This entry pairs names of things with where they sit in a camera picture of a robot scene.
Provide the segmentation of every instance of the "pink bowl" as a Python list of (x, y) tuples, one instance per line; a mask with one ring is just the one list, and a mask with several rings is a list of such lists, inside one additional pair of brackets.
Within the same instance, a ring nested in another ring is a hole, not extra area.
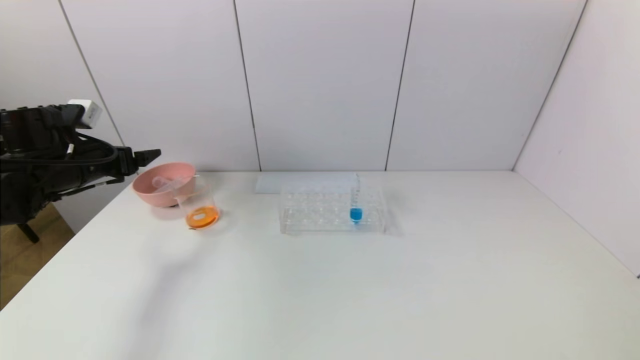
[(195, 187), (196, 168), (189, 163), (167, 163), (150, 168), (149, 170), (140, 174), (133, 181), (133, 191), (136, 192), (142, 201), (151, 206), (157, 208), (166, 208), (168, 206), (174, 206), (178, 204), (178, 200), (175, 199), (173, 191), (165, 191), (161, 193), (154, 193), (156, 187), (153, 186), (152, 181), (156, 176), (162, 176), (167, 180), (174, 180), (179, 177), (184, 179), (190, 179), (186, 184), (179, 187), (176, 192), (178, 195), (185, 195), (193, 192)]

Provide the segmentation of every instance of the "white table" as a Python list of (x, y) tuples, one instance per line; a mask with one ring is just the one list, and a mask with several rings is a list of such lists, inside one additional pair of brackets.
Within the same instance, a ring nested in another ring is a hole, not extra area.
[(206, 176), (206, 231), (125, 189), (0, 312), (0, 359), (640, 359), (640, 281), (517, 174), (365, 174), (389, 233), (331, 236)]

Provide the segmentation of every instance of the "wooden floor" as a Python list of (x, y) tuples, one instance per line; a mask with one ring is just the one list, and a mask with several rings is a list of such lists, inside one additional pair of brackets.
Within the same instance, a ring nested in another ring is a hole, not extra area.
[(74, 236), (52, 204), (29, 226), (39, 235), (38, 243), (31, 243), (16, 225), (0, 227), (0, 309)]

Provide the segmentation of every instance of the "blue liquid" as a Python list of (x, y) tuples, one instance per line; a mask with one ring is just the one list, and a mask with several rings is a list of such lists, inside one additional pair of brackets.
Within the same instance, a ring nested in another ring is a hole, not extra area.
[(353, 221), (354, 224), (359, 223), (360, 220), (362, 220), (362, 208), (351, 208), (349, 217), (351, 217), (351, 221)]

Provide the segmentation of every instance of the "panel seam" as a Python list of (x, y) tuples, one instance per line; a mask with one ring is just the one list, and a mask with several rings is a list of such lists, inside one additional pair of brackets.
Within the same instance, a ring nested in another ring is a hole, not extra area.
[(387, 171), (387, 167), (389, 166), (389, 154), (391, 154), (391, 141), (394, 137), (394, 127), (396, 126), (396, 114), (398, 112), (398, 102), (400, 100), (400, 89), (402, 87), (402, 77), (404, 74), (404, 63), (406, 62), (406, 53), (409, 49), (409, 36), (411, 35), (411, 25), (413, 23), (413, 10), (415, 9), (415, 0), (413, 0), (413, 4), (411, 5), (411, 16), (409, 16), (409, 29), (406, 33), (406, 43), (404, 45), (404, 56), (402, 59), (402, 69), (400, 70), (400, 82), (398, 82), (398, 93), (396, 96), (396, 107), (394, 108), (394, 119), (391, 122), (391, 133), (389, 134), (389, 147), (387, 148), (387, 160), (385, 161), (385, 171)]
[(522, 144), (522, 148), (520, 148), (520, 152), (518, 153), (518, 156), (516, 157), (516, 161), (513, 163), (513, 166), (511, 167), (511, 171), (515, 171), (516, 164), (520, 160), (520, 157), (522, 156), (522, 153), (524, 152), (524, 148), (527, 147), (527, 142), (529, 142), (529, 139), (531, 138), (531, 133), (533, 133), (533, 129), (536, 127), (536, 123), (538, 123), (538, 119), (540, 118), (540, 114), (542, 114), (542, 110), (545, 108), (545, 104), (547, 103), (547, 99), (549, 98), (549, 94), (551, 94), (551, 89), (553, 89), (553, 87), (554, 87), (554, 85), (556, 83), (556, 79), (558, 78), (558, 74), (560, 74), (560, 69), (562, 69), (562, 66), (564, 65), (564, 59), (566, 58), (566, 55), (569, 53), (569, 48), (571, 47), (571, 45), (573, 43), (573, 37), (575, 36), (576, 31), (578, 31), (578, 26), (580, 26), (580, 21), (582, 20), (582, 15), (584, 15), (584, 9), (587, 8), (587, 4), (588, 3), (589, 3), (589, 0), (585, 0), (584, 1), (584, 5), (582, 6), (582, 11), (580, 11), (580, 16), (578, 17), (578, 21), (575, 23), (575, 27), (573, 29), (573, 32), (571, 33), (571, 37), (569, 38), (569, 42), (566, 45), (566, 49), (564, 50), (564, 54), (562, 55), (562, 60), (560, 60), (560, 65), (558, 65), (558, 69), (556, 70), (556, 74), (554, 75), (554, 79), (551, 81), (551, 85), (549, 86), (549, 90), (547, 91), (547, 94), (545, 95), (545, 99), (542, 101), (542, 105), (540, 105), (540, 109), (538, 110), (538, 114), (536, 115), (536, 119), (533, 120), (533, 124), (531, 124), (531, 127), (529, 128), (529, 134), (527, 135), (527, 138), (524, 140), (524, 143)]
[(74, 38), (74, 42), (76, 43), (76, 47), (78, 49), (78, 52), (80, 53), (80, 57), (82, 58), (82, 61), (84, 63), (84, 67), (86, 68), (86, 71), (89, 73), (89, 77), (91, 78), (91, 82), (93, 83), (93, 87), (95, 88), (95, 91), (98, 93), (98, 97), (100, 98), (100, 101), (102, 101), (102, 105), (104, 106), (104, 111), (109, 116), (109, 121), (111, 121), (111, 125), (113, 125), (113, 128), (115, 129), (116, 135), (118, 135), (118, 139), (120, 139), (120, 143), (123, 146), (126, 146), (126, 144), (124, 143), (124, 140), (122, 139), (122, 135), (120, 134), (120, 130), (118, 130), (118, 126), (116, 126), (116, 123), (113, 120), (113, 117), (111, 116), (111, 112), (109, 111), (109, 107), (107, 106), (107, 102), (104, 100), (104, 97), (102, 96), (102, 92), (100, 92), (100, 88), (98, 87), (98, 83), (96, 83), (95, 78), (93, 77), (93, 73), (91, 72), (91, 68), (89, 68), (89, 63), (87, 63), (86, 58), (84, 57), (84, 53), (82, 52), (82, 48), (80, 48), (80, 43), (78, 42), (78, 39), (76, 37), (76, 33), (74, 33), (73, 27), (71, 26), (71, 22), (69, 21), (69, 16), (67, 16), (67, 11), (65, 10), (64, 5), (62, 5), (62, 0), (58, 0), (58, 4), (60, 4), (60, 10), (62, 10), (62, 15), (64, 15), (64, 17), (65, 17), (65, 21), (67, 22), (67, 26), (69, 27), (69, 31), (71, 32), (71, 36)]
[(258, 156), (258, 169), (262, 171), (260, 161), (260, 149), (258, 148), (258, 134), (255, 131), (255, 120), (253, 119), (253, 105), (251, 102), (251, 92), (249, 91), (249, 78), (246, 75), (246, 62), (244, 61), (244, 49), (242, 46), (242, 36), (240, 35), (240, 20), (238, 19), (238, 9), (234, 0), (234, 14), (236, 16), (236, 29), (238, 30), (238, 42), (240, 43), (240, 57), (242, 57), (242, 68), (244, 70), (244, 83), (246, 85), (246, 96), (249, 99), (249, 112), (251, 113), (251, 125), (253, 128), (253, 139), (255, 140), (255, 153)]

